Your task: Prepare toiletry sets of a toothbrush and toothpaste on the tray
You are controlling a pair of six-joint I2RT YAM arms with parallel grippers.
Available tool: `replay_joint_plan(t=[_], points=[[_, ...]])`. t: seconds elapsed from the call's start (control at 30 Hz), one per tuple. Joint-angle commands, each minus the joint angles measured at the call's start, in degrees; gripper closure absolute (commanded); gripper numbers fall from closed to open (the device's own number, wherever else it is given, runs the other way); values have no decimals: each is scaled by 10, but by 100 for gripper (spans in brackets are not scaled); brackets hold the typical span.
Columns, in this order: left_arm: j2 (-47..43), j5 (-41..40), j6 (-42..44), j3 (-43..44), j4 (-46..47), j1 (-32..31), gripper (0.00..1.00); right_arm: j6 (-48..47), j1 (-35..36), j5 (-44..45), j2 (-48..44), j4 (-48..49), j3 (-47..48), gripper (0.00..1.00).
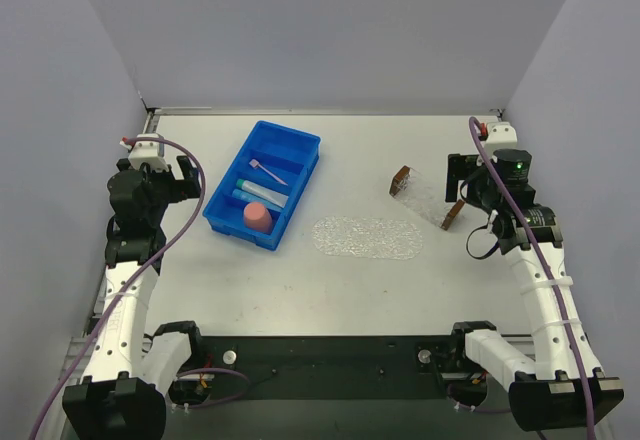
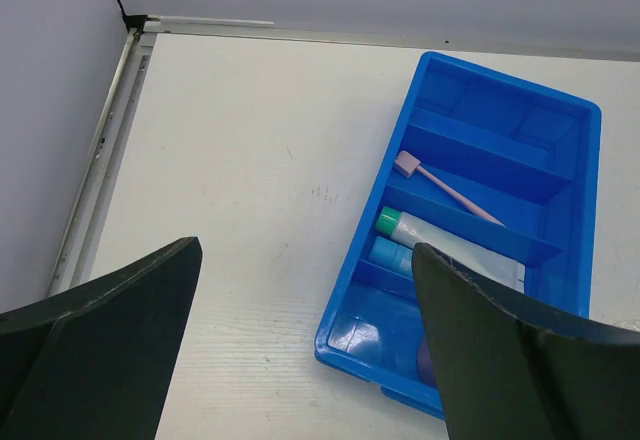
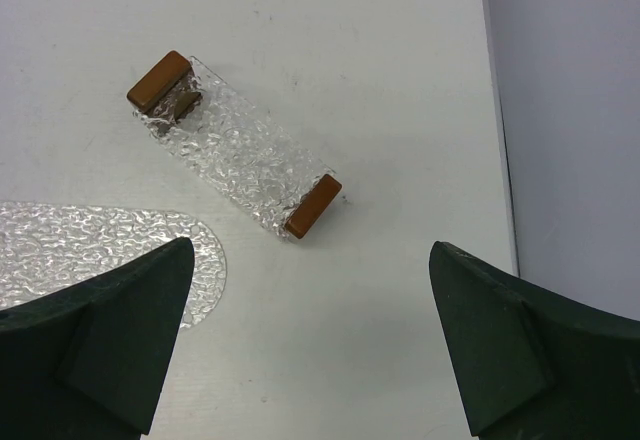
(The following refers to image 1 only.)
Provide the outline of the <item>clear holder with wooden ends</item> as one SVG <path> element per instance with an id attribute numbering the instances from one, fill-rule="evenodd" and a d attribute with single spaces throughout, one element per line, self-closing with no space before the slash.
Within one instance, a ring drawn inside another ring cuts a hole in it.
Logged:
<path id="1" fill-rule="evenodd" d="M 422 174 L 407 165 L 393 176 L 389 195 L 443 231 L 451 228 L 465 206 L 461 199 L 446 203 Z"/>

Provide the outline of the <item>pink plastic cup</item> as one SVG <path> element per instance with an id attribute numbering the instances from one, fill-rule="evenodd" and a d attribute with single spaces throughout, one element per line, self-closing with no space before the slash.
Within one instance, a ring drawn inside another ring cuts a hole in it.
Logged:
<path id="1" fill-rule="evenodd" d="M 250 202 L 243 210 L 244 225 L 254 231 L 269 234 L 273 219 L 267 207 L 260 202 Z"/>

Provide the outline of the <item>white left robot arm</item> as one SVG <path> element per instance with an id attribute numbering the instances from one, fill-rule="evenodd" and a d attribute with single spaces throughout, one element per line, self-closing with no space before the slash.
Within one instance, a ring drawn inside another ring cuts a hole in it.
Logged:
<path id="1" fill-rule="evenodd" d="M 170 242 L 161 222 L 171 204 L 203 200 L 199 172 L 188 156 L 176 178 L 162 161 L 119 160 L 108 183 L 113 215 L 107 226 L 105 303 L 91 332 L 93 351 L 78 384 L 65 388 L 63 410 L 81 439 L 159 439 L 166 397 L 179 370 L 204 362 L 192 321 L 161 326 L 143 348 L 146 318 Z"/>

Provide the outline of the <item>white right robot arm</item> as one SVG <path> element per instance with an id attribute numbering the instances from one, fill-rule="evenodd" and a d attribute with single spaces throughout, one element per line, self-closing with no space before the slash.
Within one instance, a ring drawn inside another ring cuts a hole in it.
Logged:
<path id="1" fill-rule="evenodd" d="M 486 230 L 509 264 L 529 319 L 534 347 L 527 357 L 497 330 L 463 326 L 463 352 L 507 392 L 524 431 L 593 429 L 624 397 L 593 353 L 572 298 L 563 237 L 555 213 L 535 200 L 525 150 L 500 149 L 484 165 L 477 155 L 448 157 L 445 199 L 488 216 Z"/>

